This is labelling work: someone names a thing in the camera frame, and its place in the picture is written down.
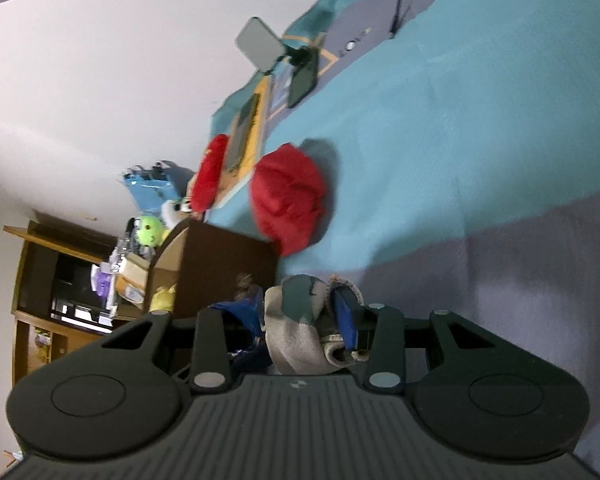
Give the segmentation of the grey camouflage cloth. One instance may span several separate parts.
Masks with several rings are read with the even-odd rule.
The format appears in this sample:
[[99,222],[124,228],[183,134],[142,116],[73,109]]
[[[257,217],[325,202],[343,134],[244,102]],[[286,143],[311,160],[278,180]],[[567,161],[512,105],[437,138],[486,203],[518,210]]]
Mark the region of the grey camouflage cloth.
[[348,350],[337,326],[332,293],[343,289],[362,304],[362,292],[334,275],[329,281],[308,274],[288,276],[264,295],[263,331],[268,353],[283,375],[328,375],[368,361]]

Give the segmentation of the yellow towel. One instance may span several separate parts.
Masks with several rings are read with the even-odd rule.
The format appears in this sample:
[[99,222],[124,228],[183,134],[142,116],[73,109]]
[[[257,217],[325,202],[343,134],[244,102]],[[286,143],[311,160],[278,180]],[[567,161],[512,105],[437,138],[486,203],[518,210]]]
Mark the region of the yellow towel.
[[159,286],[151,297],[149,311],[166,311],[172,313],[174,309],[175,295],[176,285],[169,287]]

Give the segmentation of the brown cardboard box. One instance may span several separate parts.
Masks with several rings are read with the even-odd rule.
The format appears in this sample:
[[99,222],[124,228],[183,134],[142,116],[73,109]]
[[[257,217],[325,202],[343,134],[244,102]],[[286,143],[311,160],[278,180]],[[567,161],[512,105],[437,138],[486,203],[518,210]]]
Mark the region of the brown cardboard box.
[[174,288],[172,315],[192,318],[212,304],[233,300],[243,287],[272,287],[277,263],[278,255],[271,243],[184,220],[151,260],[143,310],[150,309],[160,288]]

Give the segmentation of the red cloth bundle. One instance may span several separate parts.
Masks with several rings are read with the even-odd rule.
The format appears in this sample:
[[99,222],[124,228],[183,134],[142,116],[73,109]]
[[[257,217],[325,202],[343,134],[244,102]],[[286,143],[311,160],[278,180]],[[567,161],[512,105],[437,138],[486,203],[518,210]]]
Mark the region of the red cloth bundle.
[[281,257],[309,246],[325,196],[316,163],[290,143],[259,160],[249,185],[254,222]]

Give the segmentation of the small yellow cardboard box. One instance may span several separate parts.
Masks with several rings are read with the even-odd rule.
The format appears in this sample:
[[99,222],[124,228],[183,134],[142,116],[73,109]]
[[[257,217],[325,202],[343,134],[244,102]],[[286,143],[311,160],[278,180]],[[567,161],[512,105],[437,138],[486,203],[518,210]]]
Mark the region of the small yellow cardboard box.
[[114,288],[125,301],[141,309],[145,300],[149,262],[135,254],[121,257]]

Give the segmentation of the green frog plush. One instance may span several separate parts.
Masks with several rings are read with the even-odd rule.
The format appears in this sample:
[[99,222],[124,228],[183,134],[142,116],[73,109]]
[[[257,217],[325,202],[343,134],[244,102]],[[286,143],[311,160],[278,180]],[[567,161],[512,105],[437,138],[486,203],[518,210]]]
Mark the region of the green frog plush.
[[134,237],[142,246],[157,248],[169,234],[170,230],[155,216],[139,216],[134,220]]

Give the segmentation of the small white dog plush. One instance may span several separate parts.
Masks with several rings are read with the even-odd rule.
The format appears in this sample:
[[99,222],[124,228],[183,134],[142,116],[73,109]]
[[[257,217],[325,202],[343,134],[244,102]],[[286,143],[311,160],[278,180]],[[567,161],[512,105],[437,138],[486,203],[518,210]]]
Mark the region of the small white dog plush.
[[180,222],[193,218],[188,198],[166,200],[160,208],[160,216],[167,229],[173,230]]

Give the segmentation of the wooden cabinet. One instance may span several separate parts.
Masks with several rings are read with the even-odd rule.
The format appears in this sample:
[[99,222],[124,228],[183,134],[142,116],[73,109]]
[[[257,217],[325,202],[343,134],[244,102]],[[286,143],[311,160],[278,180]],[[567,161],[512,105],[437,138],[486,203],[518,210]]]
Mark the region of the wooden cabinet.
[[22,240],[12,296],[12,383],[110,333],[91,270],[116,239],[37,212],[26,226],[3,226]]

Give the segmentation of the red long plush pillow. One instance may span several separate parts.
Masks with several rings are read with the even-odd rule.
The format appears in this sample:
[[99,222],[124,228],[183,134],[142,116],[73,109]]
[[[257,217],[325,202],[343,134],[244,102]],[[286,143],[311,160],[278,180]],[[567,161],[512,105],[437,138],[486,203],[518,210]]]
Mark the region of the red long plush pillow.
[[230,138],[218,134],[208,144],[200,166],[188,186],[188,203],[193,214],[203,214],[211,208],[218,194],[224,157]]

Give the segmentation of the yellow book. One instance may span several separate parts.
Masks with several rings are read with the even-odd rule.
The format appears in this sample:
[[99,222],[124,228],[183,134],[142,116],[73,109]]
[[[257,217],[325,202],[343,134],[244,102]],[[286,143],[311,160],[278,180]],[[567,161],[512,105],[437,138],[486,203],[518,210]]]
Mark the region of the yellow book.
[[252,177],[261,157],[270,87],[271,77],[264,76],[230,124],[214,209],[225,206]]

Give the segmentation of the blue striped bed sheet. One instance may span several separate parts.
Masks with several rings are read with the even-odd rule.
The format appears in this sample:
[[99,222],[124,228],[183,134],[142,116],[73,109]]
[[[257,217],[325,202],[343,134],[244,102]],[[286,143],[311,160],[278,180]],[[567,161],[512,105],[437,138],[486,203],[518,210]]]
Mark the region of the blue striped bed sheet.
[[264,147],[327,182],[278,275],[334,274],[422,316],[453,310],[576,376],[600,473],[600,0],[317,0],[288,28],[330,60]]

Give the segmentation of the dark smartphone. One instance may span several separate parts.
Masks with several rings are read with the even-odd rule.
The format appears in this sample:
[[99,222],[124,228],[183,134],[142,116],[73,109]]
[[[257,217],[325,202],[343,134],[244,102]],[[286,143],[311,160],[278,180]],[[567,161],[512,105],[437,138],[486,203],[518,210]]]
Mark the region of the dark smartphone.
[[250,99],[238,112],[234,120],[230,140],[227,143],[223,167],[225,171],[235,171],[242,163],[259,104],[260,96],[255,93],[250,96]]

